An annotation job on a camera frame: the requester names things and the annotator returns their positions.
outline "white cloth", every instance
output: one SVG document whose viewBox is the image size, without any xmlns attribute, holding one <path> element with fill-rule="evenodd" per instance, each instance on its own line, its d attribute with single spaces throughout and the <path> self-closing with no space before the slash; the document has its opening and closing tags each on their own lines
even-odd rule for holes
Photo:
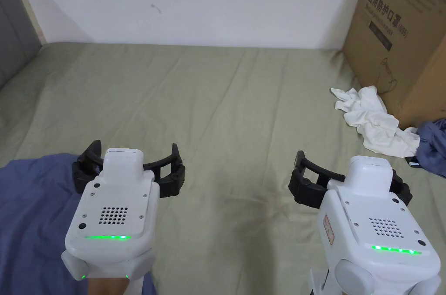
<svg viewBox="0 0 446 295">
<path fill-rule="evenodd" d="M 376 87 L 365 87 L 359 92 L 353 88 L 349 92 L 332 88 L 331 92 L 339 99 L 334 108 L 346 112 L 345 121 L 364 136 L 367 149 L 401 158 L 415 155 L 420 144 L 416 129 L 398 128 L 399 121 L 387 113 Z"/>
</svg>

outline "bed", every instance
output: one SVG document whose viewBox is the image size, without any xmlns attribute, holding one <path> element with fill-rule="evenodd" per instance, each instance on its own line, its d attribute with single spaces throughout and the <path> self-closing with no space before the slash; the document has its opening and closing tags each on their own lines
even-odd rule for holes
<svg viewBox="0 0 446 295">
<path fill-rule="evenodd" d="M 334 109 L 331 87 L 358 86 L 337 51 L 54 43 L 0 90 L 0 166 L 96 139 L 150 162 L 177 143 L 186 181 L 160 200 L 157 292 L 309 294 L 310 268 L 326 268 L 317 210 L 287 185 L 298 150 L 339 173 L 377 156 Z M 445 180 L 383 158 L 446 261 Z"/>
</svg>

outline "red warning label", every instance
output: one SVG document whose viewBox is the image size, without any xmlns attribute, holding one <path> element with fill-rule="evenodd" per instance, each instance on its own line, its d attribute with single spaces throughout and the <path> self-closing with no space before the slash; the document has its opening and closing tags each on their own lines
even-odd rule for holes
<svg viewBox="0 0 446 295">
<path fill-rule="evenodd" d="M 335 235 L 333 234 L 333 229 L 331 228 L 330 221 L 325 215 L 324 217 L 324 228 L 325 232 L 327 233 L 328 240 L 330 241 L 330 245 L 333 245 L 333 242 L 335 241 Z"/>
</svg>

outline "cardboard box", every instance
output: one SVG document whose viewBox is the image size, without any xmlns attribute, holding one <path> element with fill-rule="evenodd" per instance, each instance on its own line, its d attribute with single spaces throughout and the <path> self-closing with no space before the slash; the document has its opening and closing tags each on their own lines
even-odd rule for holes
<svg viewBox="0 0 446 295">
<path fill-rule="evenodd" d="M 446 117 L 446 0 L 359 0 L 343 52 L 401 128 Z"/>
</svg>

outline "blue blanket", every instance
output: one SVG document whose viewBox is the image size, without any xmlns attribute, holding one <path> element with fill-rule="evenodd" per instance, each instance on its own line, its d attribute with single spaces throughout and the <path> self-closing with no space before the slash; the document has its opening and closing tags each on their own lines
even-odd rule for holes
<svg viewBox="0 0 446 295">
<path fill-rule="evenodd" d="M 54 154 L 0 168 L 0 294 L 84 295 L 61 254 L 80 200 L 71 178 L 77 156 Z M 144 295 L 156 294 L 150 274 Z"/>
<path fill-rule="evenodd" d="M 446 178 L 446 119 L 423 122 L 418 128 L 420 146 L 416 158 L 431 173 Z"/>
</svg>

